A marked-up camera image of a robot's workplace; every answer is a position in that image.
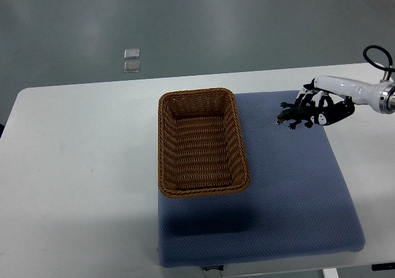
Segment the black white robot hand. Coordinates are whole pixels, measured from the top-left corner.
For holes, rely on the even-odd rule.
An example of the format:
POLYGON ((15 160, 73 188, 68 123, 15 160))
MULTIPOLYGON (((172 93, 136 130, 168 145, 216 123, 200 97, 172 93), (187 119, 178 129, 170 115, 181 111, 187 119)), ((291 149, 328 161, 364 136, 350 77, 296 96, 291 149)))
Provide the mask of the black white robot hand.
POLYGON ((302 86, 294 104, 312 103, 315 115, 311 120, 320 126, 332 125, 351 116, 356 105, 368 105, 381 113, 379 99, 382 82, 369 84, 348 78, 318 76, 302 86))

